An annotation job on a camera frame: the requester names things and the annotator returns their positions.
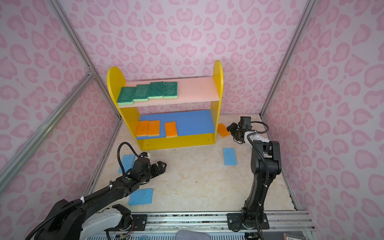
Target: beige floor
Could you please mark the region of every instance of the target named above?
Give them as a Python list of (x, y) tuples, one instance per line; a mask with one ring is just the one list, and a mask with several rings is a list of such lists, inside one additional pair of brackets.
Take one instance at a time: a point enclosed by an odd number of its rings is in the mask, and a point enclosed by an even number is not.
[[(258, 115), (251, 117), (260, 121)], [(219, 122), (229, 126), (239, 120), (240, 115), (222, 115)], [(131, 143), (138, 154), (141, 152), (123, 124), (95, 190), (120, 176), (116, 151), (123, 141)], [(235, 148), (237, 166), (224, 165), (223, 147)], [(126, 145), (121, 149), (121, 156), (125, 154), (132, 154)], [(150, 154), (151, 163), (167, 163), (164, 174), (142, 187), (153, 188), (152, 204), (128, 206), (129, 197), (113, 204), (122, 204), (132, 212), (235, 211), (243, 207), (249, 196), (253, 181), (251, 147), (235, 143), (231, 136), (222, 138), (217, 134), (214, 145), (156, 150)], [(294, 210), (282, 175), (269, 187), (265, 210)]]

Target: black cable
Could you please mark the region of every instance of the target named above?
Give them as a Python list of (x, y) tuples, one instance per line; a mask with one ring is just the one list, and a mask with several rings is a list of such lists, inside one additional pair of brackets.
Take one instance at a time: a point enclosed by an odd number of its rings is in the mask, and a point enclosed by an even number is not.
[[(256, 213), (258, 213), (260, 211), (260, 207), (261, 207), (262, 202), (265, 200), (266, 190), (267, 190), (268, 181), (269, 181), (269, 169), (268, 169), (268, 166), (267, 166), (267, 164), (265, 162), (264, 155), (260, 153), (260, 150), (255, 146), (255, 144), (253, 143), (253, 141), (250, 138), (250, 136), (255, 135), (256, 133), (257, 132), (252, 132), (252, 133), (248, 134), (247, 135), (247, 139), (248, 139), (249, 143), (252, 145), (252, 147), (255, 149), (256, 153), (260, 156), (260, 158), (261, 158), (261, 160), (263, 162), (264, 168), (265, 168), (264, 187), (263, 187), (262, 195), (261, 195), (260, 200), (258, 202), (258, 206), (256, 207)], [(260, 226), (260, 221), (259, 221), (258, 217), (256, 217), (256, 228), (257, 228), (257, 234), (259, 235), (259, 238), (261, 240), (264, 240), (264, 238), (262, 236), (262, 233), (261, 233), (261, 226)]]
[(266, 132), (269, 131), (269, 126), (268, 126), (267, 124), (265, 124), (264, 122), (260, 122), (260, 121), (252, 121), (251, 123), (260, 123), (260, 124), (263, 124), (263, 125), (266, 127), (266, 130), (265, 130), (265, 131), (257, 132), (257, 133), (263, 134), (263, 133), (266, 133)]
[(125, 175), (127, 175), (131, 170), (132, 168), (128, 169), (128, 171), (125, 172)]
[(237, 144), (243, 144), (243, 142), (240, 143), (240, 142), (236, 141), (235, 138), (233, 138), (233, 141), (234, 141), (235, 143), (237, 143)]
[[(90, 194), (86, 197), (84, 197), (84, 202), (87, 202), (91, 199), (94, 199), (94, 198), (97, 198), (103, 194), (105, 194), (106, 192), (108, 192), (111, 188), (107, 187), (105, 190), (101, 191), (101, 192), (95, 192), (93, 194)], [(29, 234), (28, 236), (25, 238), (25, 240), (30, 240), (32, 239), (33, 235), (35, 235), (39, 230), (40, 228), (42, 228), (45, 224), (47, 224), (50, 220), (52, 220), (53, 218), (57, 217), (58, 215), (66, 212), (67, 210), (77, 206), (77, 205), (80, 205), (80, 204), (83, 204), (83, 201), (82, 200), (77, 200), (65, 207), (63, 207), (60, 211), (58, 212), (55, 212), (54, 214), (52, 214), (51, 216), (47, 217), (44, 221), (42, 221), (39, 225), (37, 225)]]
[(100, 213), (102, 213), (103, 211), (105, 211), (105, 210), (107, 210), (107, 209), (109, 209), (109, 207), (107, 207), (106, 209), (103, 209), (101, 212), (96, 212), (97, 214), (100, 214)]
[(121, 168), (121, 172), (125, 172), (125, 171), (124, 171), (124, 166), (122, 165), (122, 163), (121, 163), (121, 159), (120, 159), (120, 149), (121, 149), (121, 147), (122, 147), (124, 144), (127, 144), (128, 147), (129, 147), (129, 148), (132, 150), (132, 152), (135, 154), (135, 156), (139, 158), (139, 155), (135, 152), (135, 150), (133, 149), (133, 147), (132, 147), (129, 143), (127, 143), (127, 142), (122, 142), (122, 143), (119, 145), (119, 147), (118, 147), (118, 162), (119, 162), (119, 165), (120, 165), (120, 168)]
[(108, 229), (105, 230), (105, 234), (107, 235), (107, 239), (108, 239), (108, 240), (111, 240), (111, 237), (109, 236), (109, 231), (108, 231)]

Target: green sponge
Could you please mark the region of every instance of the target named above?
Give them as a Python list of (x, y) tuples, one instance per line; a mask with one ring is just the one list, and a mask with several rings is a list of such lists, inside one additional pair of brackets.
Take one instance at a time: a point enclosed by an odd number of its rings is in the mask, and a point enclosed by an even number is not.
[(163, 98), (177, 98), (177, 82), (164, 82)]
[(151, 83), (148, 91), (148, 98), (163, 98), (164, 82)]
[(131, 105), (133, 104), (133, 94), (135, 93), (136, 87), (122, 87), (119, 98), (118, 105)]
[(149, 84), (137, 85), (136, 91), (133, 94), (133, 101), (143, 102), (148, 101)]

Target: pink leopard print wall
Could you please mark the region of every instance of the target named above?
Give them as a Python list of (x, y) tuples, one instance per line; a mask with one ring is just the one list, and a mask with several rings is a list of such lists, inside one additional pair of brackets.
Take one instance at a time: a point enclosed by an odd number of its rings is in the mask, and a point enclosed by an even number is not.
[(0, 239), (24, 239), (57, 201), (80, 198), (116, 123), (91, 82), (0, 195)]
[(384, 1), (321, 0), (266, 116), (324, 240), (384, 238)]
[[(188, 78), (224, 67), (222, 113), (259, 113), (306, 0), (62, 0), (106, 81)], [(206, 108), (204, 103), (141, 113)]]
[(87, 69), (44, 0), (0, 3), (0, 172)]

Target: wooden shelf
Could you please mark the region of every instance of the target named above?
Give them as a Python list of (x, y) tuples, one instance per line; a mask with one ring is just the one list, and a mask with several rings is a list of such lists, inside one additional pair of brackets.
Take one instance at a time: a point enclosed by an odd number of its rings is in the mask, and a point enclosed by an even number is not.
[(160, 136), (137, 137), (137, 140), (165, 138), (166, 130), (164, 123), (171, 121), (176, 122), (177, 135), (179, 137), (215, 133), (215, 127), (210, 110), (142, 115), (140, 120), (160, 120)]
[(177, 82), (177, 98), (149, 99), (148, 101), (134, 102), (131, 105), (120, 105), (119, 108), (158, 106), (178, 103), (200, 103), (218, 101), (220, 99), (213, 77), (136, 81), (127, 82), (125, 86), (136, 87), (138, 84), (150, 84), (163, 81)]
[[(177, 98), (149, 99), (126, 106), (119, 106), (116, 102), (122, 87), (161, 81), (178, 82)], [(223, 66), (219, 60), (215, 61), (213, 76), (202, 78), (127, 82), (118, 67), (111, 67), (107, 74), (107, 86), (113, 103), (142, 151), (215, 144), (224, 87)], [(143, 106), (198, 102), (210, 102), (210, 110), (141, 116), (137, 109)], [(160, 136), (136, 137), (140, 120), (160, 120)], [(164, 122), (169, 121), (176, 121), (177, 137), (164, 137)]]

